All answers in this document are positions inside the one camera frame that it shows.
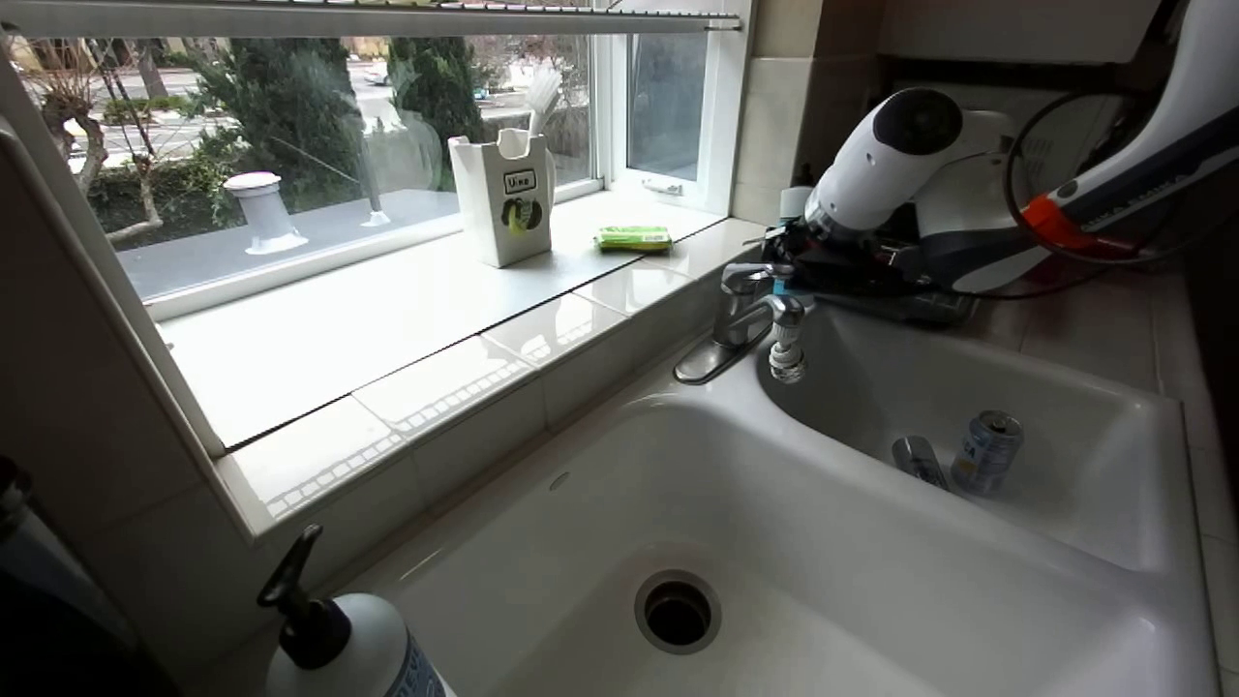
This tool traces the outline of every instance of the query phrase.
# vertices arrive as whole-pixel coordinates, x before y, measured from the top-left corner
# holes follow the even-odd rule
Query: white sink
[[[893,437],[928,437],[949,467],[968,420],[1002,411],[1022,451],[990,517],[1128,571],[1167,571],[1191,547],[1177,405],[1018,354],[855,314],[805,322],[809,371],[768,396],[838,442],[889,460]]]
[[[1217,694],[1191,540],[1141,574],[1011,528],[786,420],[751,362],[630,396],[367,579],[462,697]],[[640,628],[666,571],[716,599],[688,654]]]

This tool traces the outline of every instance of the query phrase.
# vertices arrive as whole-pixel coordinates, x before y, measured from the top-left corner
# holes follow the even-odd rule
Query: sink
[[[1191,544],[1177,405],[975,340],[855,314],[805,322],[803,385],[768,396],[876,460],[893,437],[928,437],[953,460],[978,411],[1022,427],[999,495],[975,507],[1128,571],[1167,571]]]
[[[1011,389],[1027,396],[1011,411],[1030,421],[1030,446],[1011,481],[1022,504],[997,507],[873,459],[901,427],[949,442],[971,405],[928,411],[937,398],[911,396],[919,420],[901,421],[901,411],[865,405],[858,385],[826,380],[805,385],[822,389],[822,407],[878,416],[883,429],[844,416],[805,427],[768,398],[756,362],[710,389],[648,380],[418,531],[367,585],[471,697],[1217,694],[1197,547],[1162,549],[1149,531],[1175,504],[1135,490],[1153,504],[1140,544],[1114,531],[1128,512],[1051,507],[1055,491],[1074,495],[1067,507],[1101,499],[1091,481],[1114,469],[1106,459],[1135,459],[1124,437],[1146,427],[1128,420],[1158,420],[1158,407],[1082,377],[1051,380],[1066,389],[1030,396],[1035,377]],[[1091,405],[1035,427],[1062,390]],[[989,398],[989,389],[971,380],[953,396]],[[816,420],[813,398],[786,407]],[[1037,434],[1066,421],[1106,442],[1082,446],[1074,476],[1037,474],[1043,459],[1067,452]]]

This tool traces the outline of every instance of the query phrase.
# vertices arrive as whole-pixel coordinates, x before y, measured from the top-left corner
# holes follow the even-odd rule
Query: sink drain
[[[657,574],[634,592],[634,620],[671,654],[701,651],[720,628],[710,585],[682,571]]]

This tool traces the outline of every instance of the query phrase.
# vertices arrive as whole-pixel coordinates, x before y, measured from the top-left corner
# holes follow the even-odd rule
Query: white bottle
[[[422,658],[395,605],[385,596],[302,592],[302,571],[323,528],[274,566],[258,592],[262,609],[283,614],[278,651],[267,668],[267,697],[453,697]]]

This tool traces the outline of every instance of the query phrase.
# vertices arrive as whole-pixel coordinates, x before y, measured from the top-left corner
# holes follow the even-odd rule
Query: bottle
[[[367,592],[302,592],[316,534],[323,528],[307,528],[258,592],[258,609],[283,618],[267,697],[453,697],[395,605]]]

